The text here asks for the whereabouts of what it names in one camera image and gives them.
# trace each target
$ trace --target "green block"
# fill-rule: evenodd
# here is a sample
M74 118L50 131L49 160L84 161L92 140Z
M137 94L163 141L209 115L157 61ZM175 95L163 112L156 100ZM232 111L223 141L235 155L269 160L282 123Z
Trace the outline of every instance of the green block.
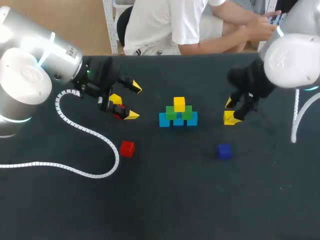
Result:
M185 111L182 113L182 120L192 120L192 106L185 106Z
M165 107L165 119L177 120L177 113L174 110L174 106L166 106Z

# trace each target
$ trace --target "small yellow block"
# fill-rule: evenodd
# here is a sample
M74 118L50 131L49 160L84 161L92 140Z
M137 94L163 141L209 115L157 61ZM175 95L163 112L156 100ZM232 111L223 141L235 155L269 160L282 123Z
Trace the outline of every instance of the small yellow block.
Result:
M224 125L233 126L233 125L235 125L237 123L242 122L241 120L236 119L234 117L234 112L235 111L224 111L224 113L223 113L223 123L224 123Z
M138 83L135 80L133 80L132 85L135 86L136 88L140 89L140 91L137 92L138 94L142 92L142 88L138 85Z
M112 94L110 97L109 97L109 100L111 102L113 102L113 104L120 104L122 105L122 99L120 96L118 96L117 94Z
M186 101L184 96L173 98L173 108L175 113L184 113L186 111Z
M231 102L231 97L229 97L229 99L228 99L228 101L226 102L226 104L225 104L225 108L227 109L227 106L228 106L228 104Z
M124 120L132 120L138 118L140 115L138 113L135 113L134 111L129 112L129 116L127 116Z

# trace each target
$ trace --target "chair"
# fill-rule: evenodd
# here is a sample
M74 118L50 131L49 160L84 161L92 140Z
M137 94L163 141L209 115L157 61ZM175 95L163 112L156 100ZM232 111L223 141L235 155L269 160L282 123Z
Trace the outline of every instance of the chair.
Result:
M130 15L132 12L133 6L127 8L119 17L118 22L116 24L116 31L118 33L118 38L121 43L121 45L125 46L125 35L126 35L126 29L127 25L130 19Z

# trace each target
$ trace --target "blue block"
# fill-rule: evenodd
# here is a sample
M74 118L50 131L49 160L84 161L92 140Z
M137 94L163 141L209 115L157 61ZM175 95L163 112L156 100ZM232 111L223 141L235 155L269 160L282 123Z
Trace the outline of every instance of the blue block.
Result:
M166 113L159 113L159 127L160 128L168 128L170 127L170 120L167 120Z
M219 155L219 159L230 159L232 157L230 144L228 143L219 144L218 155Z
M192 112L192 119L186 121L187 126L197 126L198 125L198 113L196 111Z
M183 126L184 121L182 119L173 120L173 126Z

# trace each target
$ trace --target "hand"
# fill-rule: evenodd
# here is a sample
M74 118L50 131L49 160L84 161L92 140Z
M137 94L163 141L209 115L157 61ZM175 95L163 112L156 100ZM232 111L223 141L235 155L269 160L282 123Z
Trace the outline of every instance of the hand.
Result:
M281 11L279 10L279 11L267 12L267 13L261 15L261 16L268 19L268 18L270 18L270 17L275 17L275 16L278 16L278 15L280 15L280 14L281 14Z
M270 24L268 18L263 16L251 20L245 26L249 41L267 41L276 29L277 25Z

